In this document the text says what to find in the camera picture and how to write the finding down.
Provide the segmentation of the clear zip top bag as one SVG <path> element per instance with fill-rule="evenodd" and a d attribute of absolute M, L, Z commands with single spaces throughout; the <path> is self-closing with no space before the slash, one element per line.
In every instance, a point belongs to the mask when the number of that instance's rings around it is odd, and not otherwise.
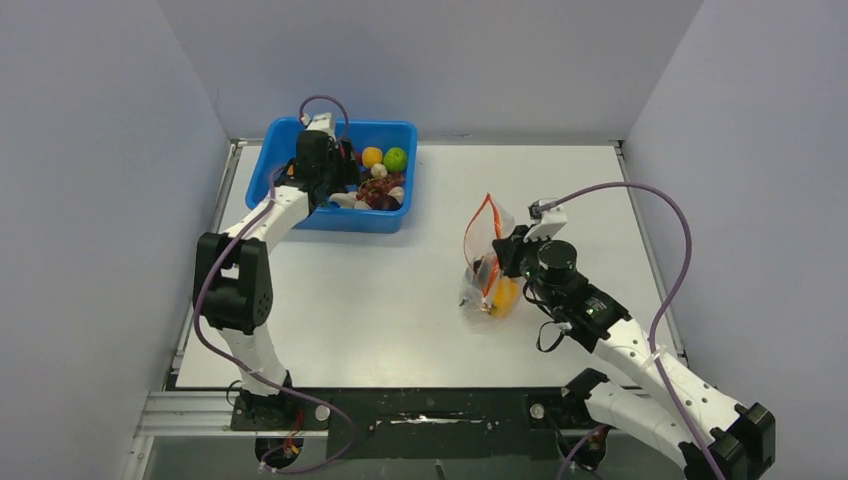
<path fill-rule="evenodd" d="M 467 315 L 508 316 L 518 300 L 519 286 L 502 273 L 494 248 L 513 232 L 514 218 L 488 193 L 468 222 L 463 236 L 466 270 L 459 306 Z"/>

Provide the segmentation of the yellow lemon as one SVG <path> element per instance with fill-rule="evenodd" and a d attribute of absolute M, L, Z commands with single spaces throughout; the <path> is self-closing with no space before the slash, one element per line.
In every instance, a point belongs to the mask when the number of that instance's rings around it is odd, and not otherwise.
<path fill-rule="evenodd" d="M 383 161 L 383 151 L 380 148 L 369 146 L 362 150 L 361 162 L 364 168 L 371 169 Z"/>

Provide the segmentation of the yellow bumpy pepper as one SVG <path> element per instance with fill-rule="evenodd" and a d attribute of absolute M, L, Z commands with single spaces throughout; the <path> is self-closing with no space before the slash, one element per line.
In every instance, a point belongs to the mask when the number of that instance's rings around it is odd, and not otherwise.
<path fill-rule="evenodd" d="M 495 318 L 508 316 L 518 301 L 520 287 L 516 280 L 501 277 L 491 291 L 489 314 Z"/>

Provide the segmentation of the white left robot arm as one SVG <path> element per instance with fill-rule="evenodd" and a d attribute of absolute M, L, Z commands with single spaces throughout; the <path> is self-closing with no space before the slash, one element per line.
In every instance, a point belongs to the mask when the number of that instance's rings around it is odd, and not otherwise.
<path fill-rule="evenodd" d="M 305 396 L 279 360 L 268 317 L 274 302 L 269 253 L 333 193 L 359 178 L 350 140 L 302 131 L 294 156 L 270 170 L 267 194 L 245 217 L 196 247 L 192 324 L 198 340 L 240 371 L 241 409 L 289 426 Z"/>

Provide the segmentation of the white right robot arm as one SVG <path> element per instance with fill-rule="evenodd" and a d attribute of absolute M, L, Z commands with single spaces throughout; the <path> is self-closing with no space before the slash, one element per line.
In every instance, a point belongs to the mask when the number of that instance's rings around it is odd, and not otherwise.
<path fill-rule="evenodd" d="M 577 251 L 562 240 L 533 238 L 520 225 L 492 246 L 500 270 L 522 278 L 529 300 L 564 336 L 624 373 L 633 395 L 592 368 L 565 387 L 564 417 L 585 427 L 622 430 L 677 464 L 688 479 L 759 479 L 776 459 L 776 419 L 711 386 L 660 345 L 612 296 L 578 272 Z"/>

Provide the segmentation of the dark mangosteen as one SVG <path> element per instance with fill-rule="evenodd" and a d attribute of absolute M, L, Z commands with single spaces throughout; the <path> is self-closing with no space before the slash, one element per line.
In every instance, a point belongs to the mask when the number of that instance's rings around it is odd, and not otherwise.
<path fill-rule="evenodd" d="M 493 276 L 499 272 L 497 258 L 492 255 L 481 256 L 472 264 L 475 280 L 481 288 L 484 288 Z"/>

